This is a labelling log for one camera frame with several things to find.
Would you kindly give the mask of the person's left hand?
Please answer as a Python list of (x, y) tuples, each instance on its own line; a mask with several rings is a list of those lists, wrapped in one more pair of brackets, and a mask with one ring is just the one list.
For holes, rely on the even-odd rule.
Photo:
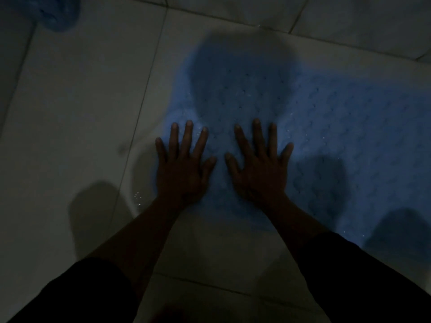
[(198, 202), (206, 193), (209, 181), (202, 182), (202, 155), (209, 131), (204, 127), (189, 157), (180, 157), (179, 124), (173, 123), (170, 129), (166, 162), (159, 162), (156, 174), (157, 199), (182, 211)]

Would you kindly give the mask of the person's right hand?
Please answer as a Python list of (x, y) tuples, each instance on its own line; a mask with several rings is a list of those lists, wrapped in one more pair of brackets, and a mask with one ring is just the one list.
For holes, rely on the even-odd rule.
[(234, 126), (234, 136), (244, 160), (243, 166), (239, 165), (240, 180), (232, 181), (238, 195), (259, 207), (259, 200), (264, 195), (278, 192), (286, 194), (288, 166), (279, 163), (277, 125), (274, 123), (269, 125), (268, 140), (265, 141), (266, 157), (256, 156), (255, 147), (252, 148), (238, 124)]

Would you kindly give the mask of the light blue knitted cloth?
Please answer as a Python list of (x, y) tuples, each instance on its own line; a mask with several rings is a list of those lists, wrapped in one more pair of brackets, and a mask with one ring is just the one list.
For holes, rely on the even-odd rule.
[(289, 198), (365, 250), (431, 262), (431, 93), (385, 88), (300, 64), (274, 34), (209, 34), (186, 57), (166, 114), (209, 129), (204, 156), (243, 163), (234, 137), (277, 125), (292, 142)]

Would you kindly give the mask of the person's right forearm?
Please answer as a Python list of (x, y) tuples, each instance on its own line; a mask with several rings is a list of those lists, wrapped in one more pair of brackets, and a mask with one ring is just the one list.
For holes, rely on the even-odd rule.
[(316, 236), (329, 232), (315, 218), (296, 206), (284, 192), (262, 196), (259, 207), (276, 228), (297, 264), (307, 243)]

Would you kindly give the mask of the person's left forearm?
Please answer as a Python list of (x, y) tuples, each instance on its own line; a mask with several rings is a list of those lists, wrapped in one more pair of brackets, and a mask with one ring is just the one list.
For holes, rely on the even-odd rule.
[(181, 197), (157, 196), (140, 215), (87, 257), (117, 266), (140, 302), (168, 235), (184, 208)]

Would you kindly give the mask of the black shirt sleeve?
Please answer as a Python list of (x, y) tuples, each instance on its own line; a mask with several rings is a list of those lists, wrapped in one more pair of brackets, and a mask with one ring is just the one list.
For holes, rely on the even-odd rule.
[(87, 258), (49, 282), (7, 323), (133, 323), (138, 299), (109, 261)]
[(297, 263), (331, 323), (431, 323), (431, 295), (339, 234), (308, 241)]

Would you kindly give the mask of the crumpled blue plastic bag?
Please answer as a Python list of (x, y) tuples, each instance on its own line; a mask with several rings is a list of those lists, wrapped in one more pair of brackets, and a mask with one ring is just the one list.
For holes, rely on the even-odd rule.
[(79, 19), (81, 0), (24, 0), (32, 19), (48, 29), (62, 32)]

